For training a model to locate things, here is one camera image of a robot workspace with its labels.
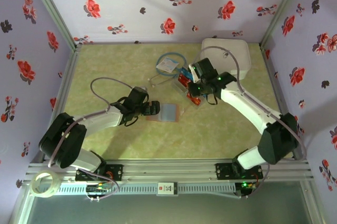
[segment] white container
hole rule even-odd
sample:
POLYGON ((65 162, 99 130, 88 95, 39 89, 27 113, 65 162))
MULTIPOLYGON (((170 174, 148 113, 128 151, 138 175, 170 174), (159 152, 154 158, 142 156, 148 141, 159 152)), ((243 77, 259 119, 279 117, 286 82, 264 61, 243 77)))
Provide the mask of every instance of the white container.
MULTIPOLYGON (((247 72, 251 69, 251 57, 249 54, 248 44, 243 40, 226 40, 223 38, 206 38, 203 40, 201 48, 208 46, 220 46, 232 52, 237 59, 240 68, 240 80, 244 79, 247 72)), ((218 74, 229 72, 234 77, 237 75, 236 65, 232 57, 226 52, 217 48, 210 48, 205 50, 200 55, 200 60, 210 59, 213 67, 218 74)))

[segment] floral wallpaper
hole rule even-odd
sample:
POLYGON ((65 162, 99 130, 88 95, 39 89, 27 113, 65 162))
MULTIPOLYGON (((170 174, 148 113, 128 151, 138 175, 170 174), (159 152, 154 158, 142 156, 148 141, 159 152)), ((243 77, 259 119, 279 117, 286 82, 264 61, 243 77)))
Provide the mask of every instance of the floral wallpaper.
MULTIPOLYGON (((76 43, 260 42, 281 0, 53 0, 76 43)), ((285 32, 291 26, 291 19, 285 32)))
POLYGON ((291 0, 265 46, 280 102, 296 115, 329 223, 337 219, 336 22, 336 0, 291 0))
POLYGON ((0 223, 8 223, 51 119, 71 49, 41 0, 1 0, 0 223))

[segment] tape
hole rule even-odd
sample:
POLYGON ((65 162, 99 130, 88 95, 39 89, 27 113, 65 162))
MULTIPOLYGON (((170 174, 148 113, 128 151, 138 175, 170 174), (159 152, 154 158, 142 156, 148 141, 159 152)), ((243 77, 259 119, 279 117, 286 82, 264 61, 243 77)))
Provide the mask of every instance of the tape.
POLYGON ((56 194, 57 190, 61 187, 61 183, 61 179, 54 171, 43 170, 32 178, 32 182, 29 185, 29 191, 33 196, 40 198, 49 198, 52 195, 56 194), (51 181, 51 185, 46 191, 41 192, 39 190, 39 187, 43 179, 48 183, 50 183, 51 181))

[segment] black bracket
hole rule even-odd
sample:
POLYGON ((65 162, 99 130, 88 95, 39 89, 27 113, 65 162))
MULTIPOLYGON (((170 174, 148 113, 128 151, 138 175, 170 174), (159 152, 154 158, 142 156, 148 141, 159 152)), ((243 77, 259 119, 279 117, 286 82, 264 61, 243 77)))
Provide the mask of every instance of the black bracket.
MULTIPOLYGON (((123 175, 123 165, 121 164, 107 164, 105 166, 104 172, 102 173, 103 176, 112 178, 115 181, 121 181, 122 180, 122 175, 123 175)), ((76 176, 75 176, 75 181, 102 181, 104 179, 91 176, 81 170, 77 170, 76 176)))
POLYGON ((240 175, 234 172, 232 163, 216 163, 216 178, 218 180, 256 180, 263 178, 262 168, 260 165, 254 166, 249 170, 244 170, 240 175))

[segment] beige floor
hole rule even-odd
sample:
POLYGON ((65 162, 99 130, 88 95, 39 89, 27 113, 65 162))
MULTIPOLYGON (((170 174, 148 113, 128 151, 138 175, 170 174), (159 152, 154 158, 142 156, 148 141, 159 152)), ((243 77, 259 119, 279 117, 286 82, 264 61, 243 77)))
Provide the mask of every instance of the beige floor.
MULTIPOLYGON (((109 76, 132 86, 146 86, 150 100, 175 103, 184 109, 178 123, 149 122, 144 117, 131 127, 108 128, 86 138, 83 148, 105 159, 137 158, 232 158, 256 145, 260 135, 236 109, 220 102, 198 109, 167 82, 151 88, 147 79, 155 75, 157 58, 179 52, 191 62, 200 44, 84 45, 76 66, 65 111, 87 114, 105 108, 90 92, 90 81, 109 76)), ((277 110, 275 96, 258 44, 249 44, 252 68, 243 86, 266 105, 277 110)), ((128 88, 108 80, 94 84, 98 94, 114 102, 127 96, 128 88)))

